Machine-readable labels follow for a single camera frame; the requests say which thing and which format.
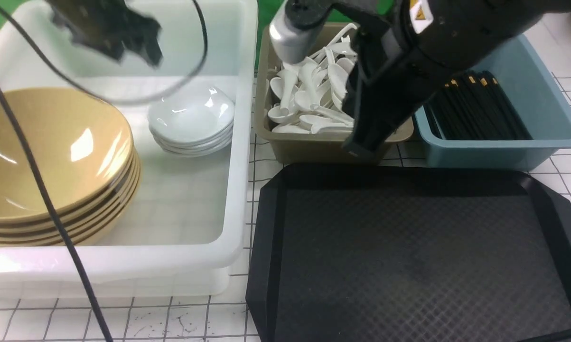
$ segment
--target light blue tray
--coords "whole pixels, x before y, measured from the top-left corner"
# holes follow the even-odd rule
[[[421,108],[416,121],[429,166],[529,171],[558,149],[571,149],[571,108],[526,37],[512,39],[473,69],[496,76],[534,140],[439,139]]]

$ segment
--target white plastic bin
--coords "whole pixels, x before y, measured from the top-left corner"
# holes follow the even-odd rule
[[[121,65],[70,44],[50,22],[41,0],[20,6],[14,18],[49,60],[94,91],[112,97],[149,95],[186,75],[203,41],[191,1],[131,0],[155,17],[164,63],[158,70],[135,56]],[[249,130],[257,29],[255,0],[200,0],[209,36],[207,64],[196,82],[210,82],[235,101],[233,143],[204,158],[164,153],[147,130],[147,106],[121,108],[142,158],[142,186],[109,236],[78,247],[99,297],[212,295],[225,290],[229,266],[243,248]],[[10,25],[0,31],[4,89],[66,86]],[[0,248],[0,297],[84,297],[66,247]]]

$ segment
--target stack of tan bowls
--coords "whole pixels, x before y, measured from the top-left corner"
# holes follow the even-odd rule
[[[79,91],[6,93],[73,243],[90,245],[121,218],[140,186],[127,119]],[[0,247],[63,245],[0,105]]]

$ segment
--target black tray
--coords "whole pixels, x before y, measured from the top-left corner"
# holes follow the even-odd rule
[[[290,165],[261,191],[263,342],[515,342],[571,328],[570,202],[516,171]]]

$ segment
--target white tiled surface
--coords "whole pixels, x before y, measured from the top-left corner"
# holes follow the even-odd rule
[[[552,71],[571,104],[571,18],[547,15],[526,36]],[[116,340],[165,342],[260,342],[244,304],[260,188],[283,165],[270,145],[252,134],[244,253],[231,266],[231,285],[205,297],[102,298]],[[424,166],[418,138],[391,149],[382,165]],[[571,150],[558,151],[531,174],[571,200]],[[86,299],[0,301],[0,341],[83,342],[103,340]]]

